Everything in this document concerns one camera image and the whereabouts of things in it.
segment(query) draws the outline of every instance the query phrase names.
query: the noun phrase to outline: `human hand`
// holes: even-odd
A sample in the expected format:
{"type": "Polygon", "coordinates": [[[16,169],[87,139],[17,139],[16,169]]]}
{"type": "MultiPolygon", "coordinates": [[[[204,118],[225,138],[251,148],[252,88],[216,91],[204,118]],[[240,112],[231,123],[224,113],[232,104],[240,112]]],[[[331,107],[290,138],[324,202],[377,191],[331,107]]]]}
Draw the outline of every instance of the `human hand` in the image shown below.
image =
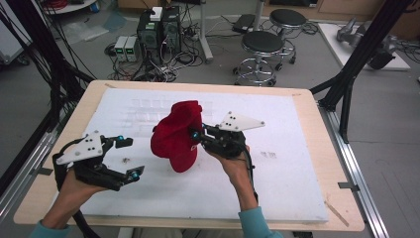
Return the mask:
{"type": "Polygon", "coordinates": [[[106,188],[77,180],[74,170],[70,169],[58,197],[42,221],[43,225],[51,229],[64,228],[70,217],[80,209],[80,206],[93,194],[102,190],[106,190],[106,188]]]}
{"type": "Polygon", "coordinates": [[[209,151],[206,152],[222,164],[223,170],[235,188],[241,210],[256,208],[258,202],[251,185],[245,152],[242,152],[236,159],[226,159],[209,151]]]}

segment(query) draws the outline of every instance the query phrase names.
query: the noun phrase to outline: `person's arm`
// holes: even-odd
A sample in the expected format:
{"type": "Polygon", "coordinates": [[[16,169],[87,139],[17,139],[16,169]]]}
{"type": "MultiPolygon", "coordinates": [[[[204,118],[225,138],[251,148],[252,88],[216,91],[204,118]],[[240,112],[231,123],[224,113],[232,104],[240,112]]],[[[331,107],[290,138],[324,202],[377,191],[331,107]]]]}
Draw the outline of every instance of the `person's arm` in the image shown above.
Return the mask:
{"type": "Polygon", "coordinates": [[[246,157],[241,153],[236,160],[228,160],[209,153],[222,164],[223,170],[234,187],[241,207],[239,217],[245,238],[281,238],[278,232],[271,232],[266,225],[262,209],[259,207],[248,173],[246,157]]]}
{"type": "Polygon", "coordinates": [[[66,224],[70,217],[94,193],[105,189],[79,181],[75,177],[74,170],[68,171],[52,208],[44,219],[38,222],[30,237],[65,237],[69,232],[66,224]]]}

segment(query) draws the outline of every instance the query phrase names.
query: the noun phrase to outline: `teal sleeve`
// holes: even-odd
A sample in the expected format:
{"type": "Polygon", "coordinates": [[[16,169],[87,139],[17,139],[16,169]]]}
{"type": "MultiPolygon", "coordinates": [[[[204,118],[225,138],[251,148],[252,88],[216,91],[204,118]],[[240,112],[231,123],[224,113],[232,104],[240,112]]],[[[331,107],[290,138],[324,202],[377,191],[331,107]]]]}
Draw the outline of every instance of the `teal sleeve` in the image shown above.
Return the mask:
{"type": "Polygon", "coordinates": [[[66,237],[68,232],[70,232],[70,227],[65,226],[62,230],[55,230],[55,229],[49,229],[43,224],[41,224],[41,221],[37,223],[37,226],[32,231],[30,238],[63,238],[66,237]]]}
{"type": "Polygon", "coordinates": [[[260,207],[241,211],[239,213],[241,219],[242,230],[245,238],[282,238],[278,232],[272,232],[268,229],[263,211],[260,207]]]}

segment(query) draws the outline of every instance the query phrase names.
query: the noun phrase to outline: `person's left hand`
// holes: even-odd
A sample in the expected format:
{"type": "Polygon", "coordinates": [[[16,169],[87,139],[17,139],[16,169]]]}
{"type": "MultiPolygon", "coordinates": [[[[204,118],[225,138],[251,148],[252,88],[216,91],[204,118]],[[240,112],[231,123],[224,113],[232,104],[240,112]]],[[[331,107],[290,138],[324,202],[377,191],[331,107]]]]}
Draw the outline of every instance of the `person's left hand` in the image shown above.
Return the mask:
{"type": "Polygon", "coordinates": [[[74,170],[70,169],[58,197],[44,217],[42,224],[51,229],[64,228],[70,217],[79,210],[80,206],[93,194],[102,190],[106,190],[106,188],[77,180],[74,170]]]}

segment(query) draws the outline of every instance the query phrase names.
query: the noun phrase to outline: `white mat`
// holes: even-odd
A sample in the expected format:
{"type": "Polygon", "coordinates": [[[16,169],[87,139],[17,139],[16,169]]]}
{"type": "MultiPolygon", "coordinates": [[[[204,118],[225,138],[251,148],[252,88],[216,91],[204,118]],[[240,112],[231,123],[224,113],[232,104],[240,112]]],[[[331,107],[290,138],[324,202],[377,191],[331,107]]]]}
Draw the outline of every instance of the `white mat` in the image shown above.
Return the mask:
{"type": "Polygon", "coordinates": [[[178,174],[169,160],[150,150],[153,127],[183,100],[198,100],[203,122],[215,125],[228,111],[265,122],[245,131],[251,146],[255,187],[267,220],[325,222],[324,205],[305,139],[291,97],[108,89],[86,133],[99,130],[106,137],[134,138],[128,148],[111,149],[105,160],[111,170],[145,166],[140,180],[118,192],[95,194],[85,214],[238,219],[239,203],[220,163],[201,146],[194,166],[178,174]],[[130,159],[126,164],[124,158],[130,159]]]}
{"type": "MultiPolygon", "coordinates": [[[[340,63],[341,66],[343,66],[344,64],[346,64],[347,60],[349,60],[354,48],[351,47],[347,42],[337,41],[337,31],[341,29],[341,26],[324,23],[320,23],[318,25],[321,29],[322,36],[328,42],[328,45],[331,51],[334,53],[334,56],[336,57],[337,61],[340,63]]],[[[397,53],[394,53],[392,55],[395,56],[395,59],[389,62],[381,70],[403,71],[410,69],[410,66],[397,53]]],[[[364,69],[372,68],[368,65],[365,65],[364,69]]]]}

